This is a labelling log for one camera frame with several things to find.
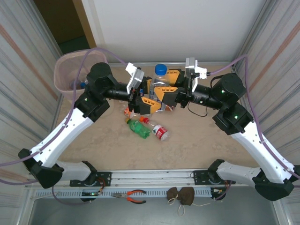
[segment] green plastic bottle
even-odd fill
[[[140,137],[142,138],[147,138],[151,131],[146,128],[142,123],[140,123],[137,120],[131,120],[129,118],[126,118],[126,123],[129,125],[129,128],[135,132],[136,134],[138,134]]]

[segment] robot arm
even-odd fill
[[[76,101],[72,117],[62,133],[46,149],[39,150],[64,126],[65,121],[37,146],[19,152],[20,158],[39,152],[24,161],[24,164],[42,187],[50,188],[59,180],[83,180],[87,185],[95,181],[97,171],[90,163],[64,163],[57,159],[84,129],[96,122],[109,108],[106,98],[128,101],[129,109],[140,114],[154,113],[161,107],[160,103],[139,95],[140,88],[147,93],[150,78],[144,77],[140,68],[132,64],[128,64],[126,70],[131,75],[130,82],[118,83],[108,64],[95,64],[87,75],[89,84]],[[210,178],[214,181],[234,180],[253,186],[262,196],[272,201],[289,195],[296,178],[285,171],[260,143],[252,116],[237,102],[245,94],[240,78],[236,74],[226,74],[211,88],[199,85],[197,79],[205,79],[207,72],[197,66],[194,58],[187,59],[186,71],[184,76],[181,70],[169,70],[173,87],[156,87],[154,91],[157,97],[168,106],[175,107],[180,103],[184,108],[192,102],[217,109],[218,112],[213,117],[216,125],[241,143],[261,167],[232,165],[218,159],[209,167]],[[299,173],[299,166],[294,167],[266,142],[288,168]]]

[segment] bottle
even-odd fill
[[[143,97],[143,96],[144,96],[144,91],[143,91],[143,89],[142,89],[142,88],[140,89],[140,96],[141,96],[141,97]]]
[[[120,105],[120,112],[124,114],[124,116],[132,119],[134,118],[134,120],[139,120],[140,118],[140,114],[137,114],[137,113],[134,113],[133,111],[129,111],[129,107],[128,107],[128,104],[127,102],[123,102],[123,101],[119,101],[121,103]],[[151,114],[145,114],[143,115],[143,117],[151,117]]]
[[[129,125],[129,128],[138,134],[142,138],[147,138],[150,135],[150,130],[146,128],[142,123],[138,120],[131,120],[130,118],[126,118],[125,122]]]
[[[70,87],[71,90],[73,90],[74,82],[75,82],[75,80],[71,81],[70,84],[69,84],[69,87]],[[78,80],[77,83],[76,83],[76,90],[84,89],[85,86],[86,86],[85,82]]]
[[[146,124],[146,127],[148,127],[152,131],[152,134],[154,134],[159,140],[164,141],[170,136],[169,131],[154,120],[140,117],[140,121],[143,121]]]
[[[161,87],[161,86],[169,86],[169,80],[168,77],[166,76],[166,73],[167,73],[167,66],[164,64],[157,64],[155,66],[155,74],[150,84],[149,98],[156,102],[161,103],[161,108],[158,109],[158,112],[162,112],[165,110],[165,104],[158,99],[158,97],[154,92],[154,88]]]

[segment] clear plastic bottle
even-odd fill
[[[121,103],[120,105],[120,112],[124,114],[124,116],[127,116],[128,118],[132,119],[134,117],[134,120],[139,120],[140,114],[134,113],[133,111],[129,111],[129,107],[127,102],[119,101]],[[151,114],[143,115],[143,117],[151,117]]]
[[[147,115],[141,116],[140,114],[131,112],[129,111],[129,107],[126,105],[121,105],[121,112],[131,120],[138,120],[145,123],[145,126],[151,130],[152,134],[161,141],[164,141],[165,139],[167,139],[167,137],[170,136],[170,133],[169,131],[167,131],[167,129],[165,129],[154,120],[150,120]]]
[[[74,80],[74,81],[71,81],[70,84],[69,84],[69,87],[70,87],[71,90],[73,90],[74,82],[75,82],[75,80]],[[79,81],[79,80],[78,80],[77,83],[76,83],[76,90],[84,89],[85,86],[86,86],[87,84],[88,84],[88,83],[86,83],[86,82],[84,82],[84,81]]]
[[[154,88],[155,87],[162,87],[162,86],[169,86],[169,79],[166,76],[167,73],[167,66],[164,64],[157,64],[155,66],[155,74],[152,78],[151,85],[150,85],[150,90],[149,90],[149,98],[156,101],[160,102],[161,101],[158,99],[156,94],[154,93]],[[165,104],[161,103],[161,108],[158,109],[158,112],[162,112],[165,110]]]
[[[154,120],[150,120],[149,118],[140,117],[140,122],[143,121],[146,124],[146,127],[149,128],[159,140],[164,141],[170,136],[170,132],[155,122]]]

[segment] doorway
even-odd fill
[[[96,46],[81,0],[33,0],[63,54]]]

